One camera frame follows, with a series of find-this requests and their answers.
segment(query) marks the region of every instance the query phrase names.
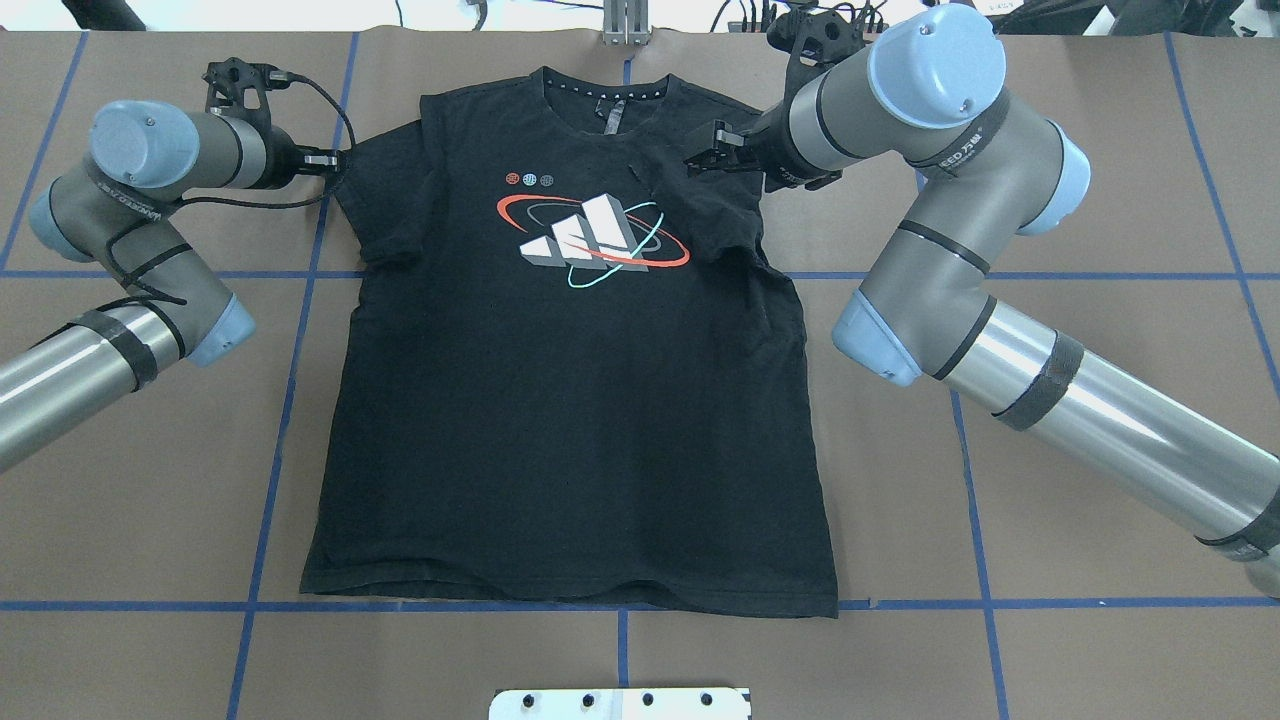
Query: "t-shirt hem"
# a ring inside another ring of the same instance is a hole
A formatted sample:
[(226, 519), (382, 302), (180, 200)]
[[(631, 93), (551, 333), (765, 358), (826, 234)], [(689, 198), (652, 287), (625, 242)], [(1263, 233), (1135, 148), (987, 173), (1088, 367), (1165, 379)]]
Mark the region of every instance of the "t-shirt hem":
[(403, 598), (563, 602), (585, 605), (648, 603), (672, 610), (753, 618), (836, 618), (835, 593), (733, 591), (680, 582), (627, 578), (445, 579), (428, 564), (378, 562), (308, 570), (300, 591), (308, 594), (387, 596)]

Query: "black cable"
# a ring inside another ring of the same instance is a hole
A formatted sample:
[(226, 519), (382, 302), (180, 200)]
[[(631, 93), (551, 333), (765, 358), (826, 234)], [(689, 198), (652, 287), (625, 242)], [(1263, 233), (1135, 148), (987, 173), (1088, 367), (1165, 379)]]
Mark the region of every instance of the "black cable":
[(832, 10), (849, 10), (849, 24), (858, 23), (858, 8), (854, 8), (852, 3), (836, 3), (831, 6)]
[(120, 275), (120, 279), (125, 283), (124, 284), (125, 290), (128, 290), (129, 286), (134, 286), (138, 290), (141, 290), (142, 292), (147, 293), (147, 295), (141, 295), (141, 296), (133, 296), (132, 300), (136, 300), (136, 301), (155, 300), (155, 301), (160, 301), (160, 302), (173, 302), (174, 305), (186, 305), (187, 301), (183, 300), (182, 297), (175, 297), (173, 295), (169, 295), (168, 292), (164, 292), (163, 290), (157, 290), (157, 288), (155, 288), (155, 287), (152, 287), (152, 286), (142, 282), (141, 279), (133, 277), (133, 273), (124, 272), (124, 268), (122, 268), (120, 263), (115, 259), (115, 245), (118, 242), (120, 242), (122, 240), (124, 240), (124, 237), (127, 234), (129, 234), (131, 232), (133, 232), (133, 231), (136, 231), (136, 229), (138, 229), (142, 225), (146, 225), (148, 223), (150, 223), (148, 219), (140, 218), (132, 225), (127, 225), (123, 231), (120, 231), (120, 232), (115, 233), (114, 236), (111, 236), (111, 240), (106, 241), (106, 247), (105, 247), (105, 251), (106, 251), (106, 264), (108, 264), (108, 266), (115, 274)]
[[(301, 82), (301, 83), (305, 83), (305, 85), (310, 85), (316, 92), (320, 94), (321, 97), (324, 97), (325, 100), (328, 100), (330, 105), (333, 105), (333, 109), (338, 111), (338, 117), (342, 118), (342, 124), (347, 127), (347, 137), (351, 140), (351, 146), (355, 147), (356, 146), (356, 131), (351, 127), (351, 118), (347, 117), (347, 111), (342, 109), (342, 105), (339, 105), (338, 101), (334, 100), (332, 95), (329, 95), (328, 92), (325, 92), (325, 90), (323, 87), (320, 87), (320, 85), (316, 83), (314, 79), (311, 79), (311, 78), (308, 78), (306, 76), (300, 76), (297, 73), (288, 73), (288, 76), (289, 76), (289, 79), (293, 81), (293, 82)], [(315, 197), (311, 197), (311, 199), (307, 199), (307, 200), (300, 200), (297, 202), (251, 202), (248, 200), (234, 200), (234, 199), (230, 199), (230, 197), (202, 196), (202, 197), (184, 197), (184, 199), (179, 199), (179, 200), (177, 200), (174, 202), (174, 205), (177, 205), (178, 208), (186, 208), (187, 205), (193, 205), (196, 202), (216, 202), (218, 205), (234, 205), (237, 208), (264, 208), (264, 209), (268, 209), (268, 210), (288, 210), (291, 208), (303, 208), (306, 205), (314, 205), (316, 202), (320, 202), (321, 200), (324, 200), (324, 199), (332, 196), (334, 192), (337, 192), (338, 187), (342, 186), (342, 181), (344, 181), (347, 178), (347, 172), (351, 170), (351, 163), (352, 163), (352, 160), (351, 160), (351, 156), (348, 155), (347, 156), (347, 161), (343, 164), (342, 169), (338, 172), (338, 177), (334, 178), (333, 183), (324, 192), (321, 192), (320, 195), (317, 195)]]
[(716, 10), (716, 19), (712, 20), (712, 29), (707, 32), (716, 32), (716, 26), (719, 24), (719, 17), (724, 13), (724, 8), (728, 8), (728, 4), (732, 1), (733, 0), (724, 0), (723, 3), (721, 3), (721, 9)]
[(476, 3), (476, 26), (471, 28), (471, 32), (480, 32), (484, 27), (484, 22), (489, 18), (489, 3), (488, 0), (480, 0)]

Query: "grid line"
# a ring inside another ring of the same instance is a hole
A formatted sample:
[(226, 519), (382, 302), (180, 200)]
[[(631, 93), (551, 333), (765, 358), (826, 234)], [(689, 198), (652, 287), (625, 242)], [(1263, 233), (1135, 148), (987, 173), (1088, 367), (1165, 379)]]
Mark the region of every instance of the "grid line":
[(618, 687), (631, 687), (631, 620), (626, 609), (618, 610)]
[(982, 616), (987, 625), (987, 651), (991, 656), (991, 676), (996, 687), (996, 710), (1000, 720), (1009, 720), (1009, 697), (1005, 692), (1005, 670), (1000, 659), (1000, 637), (996, 632), (996, 610), (991, 601), (991, 582), (987, 575), (987, 551), (982, 543), (982, 520), (978, 516), (978, 492), (973, 484), (973, 461), (969, 456), (969, 437), (964, 427), (960, 395), (950, 391), (951, 416), (960, 438), (960, 456), (964, 460), (964, 484), (969, 496), (969, 528), (973, 534), (973, 555), (978, 565), (978, 591), (982, 594)]
[(67, 95), (72, 88), (72, 79), (76, 77), (76, 70), (79, 69), (81, 56), (84, 54), (84, 45), (88, 42), (88, 33), (81, 32), (79, 40), (76, 42), (76, 53), (72, 55), (72, 61), (67, 67), (67, 77), (63, 78), (63, 87), (58, 91), (58, 101), (54, 102), (54, 111), (49, 115), (49, 124), (45, 126), (45, 135), (40, 138), (40, 147), (36, 150), (36, 159), (31, 164), (31, 173), (27, 176), (27, 184), (22, 188), (22, 196), (18, 199), (18, 209), (14, 210), (13, 222), (9, 223), (9, 234), (5, 237), (4, 249), (0, 249), (0, 270), (9, 264), (9, 252), (13, 251), (13, 243), (18, 240), (18, 228), (22, 227), (22, 214), (27, 209), (27, 202), (31, 201), (31, 191), (36, 186), (36, 178), (40, 176), (40, 168), (45, 164), (45, 152), (49, 150), (49, 142), (54, 138), (54, 128), (58, 127), (58, 119), (63, 114), (63, 105), (67, 104)]
[[(218, 270), (223, 279), (360, 279), (365, 270)], [(785, 270), (794, 281), (860, 281), (867, 278), (867, 270)], [(0, 278), (14, 279), (105, 279), (106, 270), (0, 270)], [(1240, 278), (1249, 282), (1276, 282), (1280, 273), (1212, 273), (1212, 272), (1098, 272), (1098, 270), (996, 270), (987, 275), (993, 281), (1231, 281)]]
[[(351, 44), (347, 50), (347, 70), (342, 83), (342, 100), (339, 104), (346, 109), (351, 96), (351, 81), (356, 70), (356, 51), (360, 47), (360, 33), (351, 33)], [(343, 131), (342, 118), (334, 120), (333, 146), (342, 143)], [(302, 359), (302, 341), (307, 333), (307, 323), (311, 315), (311, 297), (315, 293), (316, 272), (320, 265), (320, 250), (324, 245), (325, 228), (328, 227), (329, 205), (332, 197), (320, 201), (316, 218), (315, 238), (311, 243), (311, 261), (307, 265), (307, 284), (302, 291), (302, 309), (298, 313), (298, 331), (293, 338), (293, 355), (289, 359), (289, 375), (284, 388), (284, 406), (280, 410), (280, 424), (275, 436), (275, 454), (271, 457), (271, 474), (266, 486), (266, 500), (262, 503), (262, 523), (259, 527), (257, 550), (253, 555), (253, 573), (250, 579), (247, 607), (244, 609), (244, 623), (241, 628), (239, 650), (236, 653), (236, 669), (232, 675), (232, 688), (227, 701), (227, 720), (236, 720), (239, 711), (241, 691), (244, 687), (244, 670), (248, 665), (250, 644), (253, 639), (253, 618), (256, 612), (259, 591), (262, 584), (262, 566), (266, 562), (266, 546), (271, 534), (271, 518), (275, 514), (275, 495), (280, 484), (280, 469), (284, 465), (284, 438), (289, 430), (289, 420), (293, 413), (293, 397), (297, 389), (298, 364)]]
[[(1167, 610), (1242, 609), (1280, 610), (1280, 602), (1263, 596), (1188, 597), (1029, 597), (1029, 598), (938, 598), (938, 600), (842, 600), (841, 612), (936, 612), (993, 610)], [(247, 601), (189, 600), (0, 600), (0, 612), (244, 612)], [(652, 605), (590, 605), (540, 601), (259, 601), (255, 614), (451, 614), (451, 612), (675, 612)], [(630, 646), (630, 619), (626, 625)]]
[(1249, 311), (1249, 322), (1253, 323), (1253, 332), (1258, 338), (1262, 359), (1266, 361), (1267, 373), (1271, 375), (1271, 389), (1280, 398), (1280, 373), (1276, 372), (1276, 363), (1271, 355), (1271, 345), (1267, 342), (1267, 333), (1262, 329), (1262, 318), (1258, 315), (1258, 309), (1253, 302), (1253, 292), (1249, 290), (1249, 281), (1244, 274), (1240, 252), (1235, 246), (1235, 238), (1231, 236), (1231, 227), (1226, 222), (1226, 213), (1222, 210), (1222, 201), (1217, 195), (1217, 184), (1213, 183), (1213, 174), (1208, 169), (1204, 149), (1201, 146), (1199, 132), (1196, 129), (1196, 119), (1192, 117), (1192, 108), (1187, 101), (1187, 88), (1183, 86), (1183, 72), (1178, 64), (1178, 51), (1174, 50), (1174, 36), (1169, 31), (1165, 31), (1165, 53), (1169, 55), (1169, 69), (1174, 76), (1174, 88), (1178, 91), (1178, 102), (1183, 109), (1187, 135), (1190, 137), (1192, 150), (1196, 151), (1196, 161), (1199, 163), (1204, 187), (1208, 190), (1210, 201), (1213, 204), (1213, 215), (1217, 218), (1217, 227), (1222, 231), (1226, 251), (1231, 256), (1231, 266), (1235, 268), (1235, 277), (1240, 283), (1240, 293), (1244, 295), (1244, 305)]

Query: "adidas logo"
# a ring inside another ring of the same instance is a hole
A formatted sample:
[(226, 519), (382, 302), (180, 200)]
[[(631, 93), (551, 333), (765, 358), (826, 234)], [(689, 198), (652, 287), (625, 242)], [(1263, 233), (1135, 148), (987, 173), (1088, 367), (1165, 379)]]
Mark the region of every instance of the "adidas logo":
[(607, 193), (582, 202), (581, 215), (553, 223), (552, 237), (520, 246), (520, 255), (534, 265), (648, 272), (648, 265), (635, 261), (639, 254), (622, 204)]

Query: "blue joint cap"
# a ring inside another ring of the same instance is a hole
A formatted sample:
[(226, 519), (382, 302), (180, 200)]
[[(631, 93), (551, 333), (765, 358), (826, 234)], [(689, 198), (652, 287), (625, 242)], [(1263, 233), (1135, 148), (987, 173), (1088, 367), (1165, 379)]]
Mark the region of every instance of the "blue joint cap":
[(93, 115), (93, 161), (132, 187), (165, 187), (187, 177), (200, 155), (200, 133), (182, 109), (156, 100), (116, 100)]
[(54, 186), (50, 184), (45, 188), (45, 192), (31, 204), (27, 210), (27, 224), (31, 225), (31, 231), (36, 233), (40, 242), (52, 250), (54, 252), (67, 258), (68, 260), (76, 263), (88, 263), (93, 258), (81, 252), (72, 241), (67, 240), (63, 234), (63, 229), (58, 227), (58, 220), (54, 219), (54, 208), (50, 205), (50, 196), (54, 192)]
[(195, 363), (197, 368), (207, 368), (248, 340), (256, 329), (257, 323), (253, 322), (253, 316), (241, 305), (239, 299), (232, 295), (214, 328), (200, 341), (196, 350), (187, 355), (187, 360)]
[(1036, 219), (1023, 225), (1018, 234), (1039, 234), (1048, 232), (1062, 222), (1080, 206), (1084, 193), (1089, 190), (1089, 179), (1093, 170), (1089, 168), (1089, 159), (1084, 151), (1076, 147), (1071, 138), (1066, 137), (1062, 126), (1053, 123), (1059, 137), (1062, 138), (1062, 172), (1057, 177), (1057, 187), (1053, 196), (1048, 199), (1048, 205), (1041, 210)]
[(872, 92), (909, 126), (961, 126), (991, 106), (1005, 86), (1005, 46), (991, 20), (968, 5), (931, 8), (872, 45)]
[(831, 341), (841, 352), (899, 387), (911, 384), (923, 374), (902, 341), (897, 340), (860, 290), (854, 292), (836, 320)]

